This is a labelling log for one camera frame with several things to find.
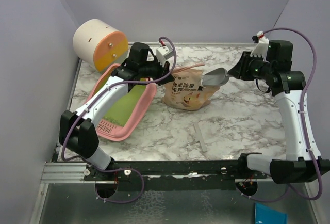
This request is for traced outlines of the metal litter scoop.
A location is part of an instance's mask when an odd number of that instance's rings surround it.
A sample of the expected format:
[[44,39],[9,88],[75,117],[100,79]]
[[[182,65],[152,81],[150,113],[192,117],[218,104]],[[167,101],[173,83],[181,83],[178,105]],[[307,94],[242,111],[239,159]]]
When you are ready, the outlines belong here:
[[217,68],[206,74],[202,79],[203,86],[223,86],[229,81],[230,76],[225,68]]

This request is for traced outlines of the beige cat litter bag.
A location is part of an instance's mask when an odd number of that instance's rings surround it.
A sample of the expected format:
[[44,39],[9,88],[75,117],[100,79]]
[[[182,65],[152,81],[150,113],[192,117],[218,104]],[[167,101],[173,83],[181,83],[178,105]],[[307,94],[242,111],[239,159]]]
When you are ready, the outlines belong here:
[[210,98],[220,86],[206,86],[202,84],[203,70],[199,67],[203,63],[192,66],[177,67],[172,71],[174,81],[166,83],[164,96],[161,98],[163,104],[183,109],[199,110],[210,104]]

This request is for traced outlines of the clear bag sealing clip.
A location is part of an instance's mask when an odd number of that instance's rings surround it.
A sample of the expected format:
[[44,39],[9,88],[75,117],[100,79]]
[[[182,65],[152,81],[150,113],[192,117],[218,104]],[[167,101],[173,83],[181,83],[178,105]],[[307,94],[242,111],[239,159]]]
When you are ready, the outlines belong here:
[[207,152],[207,147],[205,145],[204,138],[202,136],[202,132],[199,125],[197,123],[194,123],[193,128],[195,130],[195,134],[194,134],[195,141],[200,144],[202,152]]

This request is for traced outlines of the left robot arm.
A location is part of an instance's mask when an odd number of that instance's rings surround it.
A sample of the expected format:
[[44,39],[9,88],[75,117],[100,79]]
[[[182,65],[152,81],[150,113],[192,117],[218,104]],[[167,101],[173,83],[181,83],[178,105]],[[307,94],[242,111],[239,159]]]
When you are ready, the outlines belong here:
[[110,179],[114,173],[113,158],[100,148],[95,126],[134,86],[172,82],[175,65],[168,62],[171,57],[177,57],[174,45],[161,44],[153,53],[147,44],[135,42],[128,57],[111,72],[104,86],[85,105],[74,112],[66,110],[62,113],[59,131],[62,148],[70,149],[91,163],[101,179]]

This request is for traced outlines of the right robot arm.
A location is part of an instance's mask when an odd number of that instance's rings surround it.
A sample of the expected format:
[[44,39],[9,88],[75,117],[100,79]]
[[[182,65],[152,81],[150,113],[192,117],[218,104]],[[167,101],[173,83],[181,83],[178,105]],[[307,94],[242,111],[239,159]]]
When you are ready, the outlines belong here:
[[307,113],[306,81],[301,71],[292,71],[293,44],[285,40],[254,37],[256,46],[244,51],[229,76],[242,81],[263,80],[275,98],[286,137],[285,160],[260,153],[242,154],[237,165],[242,178],[255,171],[269,175],[277,184],[305,183],[329,171],[315,143]]

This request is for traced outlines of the pink litter box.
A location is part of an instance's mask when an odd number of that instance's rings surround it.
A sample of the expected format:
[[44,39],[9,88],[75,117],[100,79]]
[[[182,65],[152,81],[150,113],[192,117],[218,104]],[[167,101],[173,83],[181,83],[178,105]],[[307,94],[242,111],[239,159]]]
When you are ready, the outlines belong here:
[[135,85],[95,124],[96,133],[110,141],[123,141],[144,117],[157,91],[156,84]]

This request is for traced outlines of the cream orange cylindrical container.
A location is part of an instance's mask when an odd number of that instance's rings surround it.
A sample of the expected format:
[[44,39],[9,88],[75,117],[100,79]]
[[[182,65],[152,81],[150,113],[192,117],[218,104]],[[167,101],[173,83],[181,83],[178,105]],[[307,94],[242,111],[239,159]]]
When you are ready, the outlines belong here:
[[84,22],[72,43],[76,55],[100,73],[114,63],[122,63],[128,54],[125,34],[99,19]]

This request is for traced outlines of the blue plastic object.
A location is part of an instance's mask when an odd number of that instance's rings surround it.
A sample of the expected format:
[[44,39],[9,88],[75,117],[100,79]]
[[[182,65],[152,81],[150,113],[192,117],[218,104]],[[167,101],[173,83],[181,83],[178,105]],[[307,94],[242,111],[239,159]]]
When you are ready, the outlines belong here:
[[287,214],[262,204],[255,204],[255,224],[286,224]]

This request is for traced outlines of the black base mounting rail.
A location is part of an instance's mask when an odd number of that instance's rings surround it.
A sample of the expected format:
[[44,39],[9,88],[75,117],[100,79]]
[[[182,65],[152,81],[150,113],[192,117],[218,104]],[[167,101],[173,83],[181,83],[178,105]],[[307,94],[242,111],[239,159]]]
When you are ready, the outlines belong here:
[[116,161],[108,173],[90,168],[87,182],[114,184],[119,191],[235,190],[239,181],[256,181],[266,175],[239,169],[237,160]]

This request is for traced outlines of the aluminium frame rail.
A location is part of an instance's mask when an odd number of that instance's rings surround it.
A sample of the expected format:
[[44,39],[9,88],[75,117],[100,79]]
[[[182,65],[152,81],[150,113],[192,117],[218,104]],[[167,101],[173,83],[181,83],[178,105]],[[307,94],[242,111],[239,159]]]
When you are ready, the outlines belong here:
[[41,183],[68,184],[83,183],[86,163],[46,163],[42,172]]

